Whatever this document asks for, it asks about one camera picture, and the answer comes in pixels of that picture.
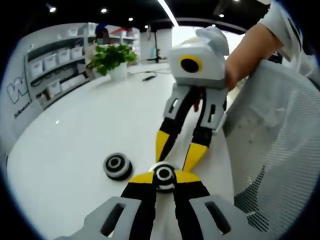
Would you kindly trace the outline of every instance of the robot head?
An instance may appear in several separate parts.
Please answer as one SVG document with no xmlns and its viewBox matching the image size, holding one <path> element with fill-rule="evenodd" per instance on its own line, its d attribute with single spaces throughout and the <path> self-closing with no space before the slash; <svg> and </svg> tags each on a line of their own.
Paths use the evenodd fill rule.
<svg viewBox="0 0 320 240">
<path fill-rule="evenodd" d="M 198 29 L 198 36 L 172 48 L 169 53 L 171 72 L 179 85 L 223 88 L 228 41 L 216 27 Z"/>
</svg>

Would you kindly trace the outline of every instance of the gray plastic part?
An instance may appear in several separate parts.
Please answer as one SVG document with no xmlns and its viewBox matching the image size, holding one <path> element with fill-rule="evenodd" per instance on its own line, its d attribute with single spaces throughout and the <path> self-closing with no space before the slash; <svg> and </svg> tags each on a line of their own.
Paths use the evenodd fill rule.
<svg viewBox="0 0 320 240">
<path fill-rule="evenodd" d="M 189 201 L 199 221 L 204 240 L 272 240 L 269 233 L 249 225 L 247 216 L 218 195 L 194 198 Z M 206 205 L 214 204 L 223 214 L 231 230 L 222 235 Z"/>
<path fill-rule="evenodd" d="M 213 89 L 224 89 L 226 87 L 225 79 L 206 79 L 194 77 L 175 77 L 175 81 L 179 86 L 197 86 Z"/>
<path fill-rule="evenodd" d="M 55 240 L 129 240 L 134 219 L 136 217 L 141 200 L 124 197 L 112 197 L 84 219 L 83 228 L 71 236 L 61 236 Z M 106 220 L 115 219 L 114 209 L 123 208 L 111 237 L 104 236 L 101 231 Z"/>
<path fill-rule="evenodd" d="M 173 84 L 171 97 L 166 101 L 163 116 L 169 119 L 175 119 L 177 112 L 181 106 L 183 99 L 187 96 L 190 91 L 191 86 L 181 86 L 177 85 L 177 83 Z"/>
<path fill-rule="evenodd" d="M 168 99 L 164 109 L 164 117 L 175 119 L 177 112 L 181 106 L 183 99 L 186 97 L 188 92 L 190 91 L 190 86 L 183 86 L 174 84 L 172 89 L 172 95 Z M 204 116 L 201 122 L 201 127 L 209 128 L 212 130 L 212 134 L 217 134 L 221 127 L 224 125 L 226 120 L 226 113 L 224 111 L 223 104 L 226 100 L 228 89 L 214 89 L 214 88 L 206 88 L 206 106 L 204 111 Z M 211 106 L 215 105 L 215 113 L 214 116 L 210 118 L 211 114 Z"/>
<path fill-rule="evenodd" d="M 195 31 L 195 34 L 199 38 L 207 39 L 207 44 L 213 51 L 219 52 L 223 56 L 229 55 L 228 40 L 219 28 L 213 26 L 200 28 Z"/>
<path fill-rule="evenodd" d="M 226 120 L 226 113 L 224 110 L 224 102 L 226 100 L 228 89 L 224 88 L 221 90 L 206 88 L 206 105 L 201 122 L 201 127 L 212 129 L 212 133 L 215 135 L 219 132 Z M 210 117 L 211 106 L 215 105 L 215 113 L 213 117 Z"/>
</svg>

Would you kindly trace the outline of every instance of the white tabletop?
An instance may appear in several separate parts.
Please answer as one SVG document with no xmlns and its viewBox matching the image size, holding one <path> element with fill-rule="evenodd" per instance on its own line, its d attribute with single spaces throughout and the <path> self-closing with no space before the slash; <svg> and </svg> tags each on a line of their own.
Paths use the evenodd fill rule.
<svg viewBox="0 0 320 240">
<path fill-rule="evenodd" d="M 167 68 L 154 64 L 130 72 Z M 128 181 L 115 182 L 103 162 L 123 153 L 133 173 L 155 163 L 156 134 L 172 92 L 171 74 L 139 73 L 121 82 L 98 78 L 74 90 L 42 113 L 23 133 L 10 153 L 7 174 L 12 193 L 25 216 L 45 239 L 69 236 L 84 218 L 112 196 L 120 196 Z M 182 167 L 199 113 L 193 110 L 166 161 Z M 233 203 L 234 188 L 223 131 L 193 171 L 211 194 Z M 171 194 L 157 196 L 153 240 L 181 238 Z"/>
</svg>

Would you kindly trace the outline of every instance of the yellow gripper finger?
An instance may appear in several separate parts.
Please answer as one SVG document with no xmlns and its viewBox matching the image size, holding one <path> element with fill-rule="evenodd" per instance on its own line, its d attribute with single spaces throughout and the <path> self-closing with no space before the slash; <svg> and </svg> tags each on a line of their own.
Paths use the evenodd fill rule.
<svg viewBox="0 0 320 240">
<path fill-rule="evenodd" d="M 206 154 L 208 149 L 209 148 L 207 146 L 192 142 L 186 154 L 182 170 L 185 172 L 191 172 L 194 166 L 197 165 L 197 163 Z"/>
<path fill-rule="evenodd" d="M 165 145 L 169 139 L 170 135 L 164 131 L 159 130 L 156 134 L 155 142 L 155 162 L 158 163 L 161 158 L 161 154 L 165 148 Z"/>
</svg>

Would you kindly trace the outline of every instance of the black and white disc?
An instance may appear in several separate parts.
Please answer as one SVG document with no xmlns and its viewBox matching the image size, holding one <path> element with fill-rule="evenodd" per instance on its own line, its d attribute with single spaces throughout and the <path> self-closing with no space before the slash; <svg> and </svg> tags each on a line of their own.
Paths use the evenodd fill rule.
<svg viewBox="0 0 320 240">
<path fill-rule="evenodd" d="M 108 178 L 122 181 L 131 175 L 133 167 L 124 154 L 114 153 L 104 160 L 103 170 Z"/>
<path fill-rule="evenodd" d="M 172 193 L 175 188 L 175 169 L 176 167 L 170 165 L 165 161 L 154 164 L 149 172 L 154 172 L 154 181 L 156 190 L 159 193 Z"/>
</svg>

